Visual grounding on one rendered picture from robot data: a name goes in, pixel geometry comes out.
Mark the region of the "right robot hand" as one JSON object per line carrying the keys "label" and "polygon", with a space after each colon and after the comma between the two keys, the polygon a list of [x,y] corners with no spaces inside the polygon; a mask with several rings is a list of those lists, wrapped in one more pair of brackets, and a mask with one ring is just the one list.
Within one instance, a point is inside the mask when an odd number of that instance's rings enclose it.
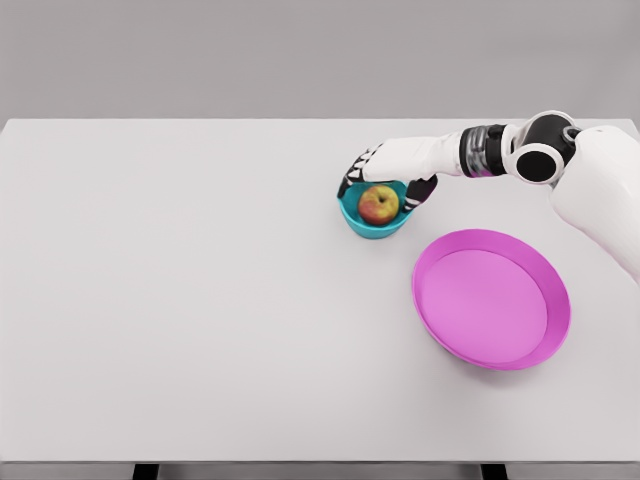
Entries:
{"label": "right robot hand", "polygon": [[435,190],[437,170],[429,158],[434,142],[426,137],[389,139],[368,148],[342,178],[337,197],[360,183],[400,181],[407,185],[402,210],[411,212]]}

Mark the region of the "red yellow apple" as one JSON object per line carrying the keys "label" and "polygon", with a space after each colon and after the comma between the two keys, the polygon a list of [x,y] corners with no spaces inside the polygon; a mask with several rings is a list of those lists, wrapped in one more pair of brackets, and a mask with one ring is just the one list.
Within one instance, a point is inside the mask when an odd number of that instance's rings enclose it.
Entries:
{"label": "red yellow apple", "polygon": [[387,185],[374,185],[361,194],[357,211],[366,223],[384,226],[398,215],[399,197],[396,191]]}

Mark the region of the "blue bowl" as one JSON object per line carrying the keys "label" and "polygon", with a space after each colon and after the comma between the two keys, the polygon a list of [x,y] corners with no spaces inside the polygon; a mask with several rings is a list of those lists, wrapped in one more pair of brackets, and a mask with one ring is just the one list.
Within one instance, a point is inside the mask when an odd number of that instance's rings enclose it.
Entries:
{"label": "blue bowl", "polygon": [[357,182],[348,187],[344,195],[338,199],[341,213],[349,227],[358,235],[366,239],[383,239],[397,232],[409,219],[411,212],[403,210],[407,185],[401,181],[383,182],[393,189],[399,198],[399,211],[396,217],[386,225],[372,225],[363,220],[358,212],[358,202],[361,195],[376,183]]}

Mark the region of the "pink plate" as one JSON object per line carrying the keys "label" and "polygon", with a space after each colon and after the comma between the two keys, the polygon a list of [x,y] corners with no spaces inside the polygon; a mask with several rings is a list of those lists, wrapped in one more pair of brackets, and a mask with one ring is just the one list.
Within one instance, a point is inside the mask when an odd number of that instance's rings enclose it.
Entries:
{"label": "pink plate", "polygon": [[454,356],[499,371],[550,359],[571,327],[571,302],[554,266],[524,241],[494,230],[445,234],[418,257],[416,311]]}

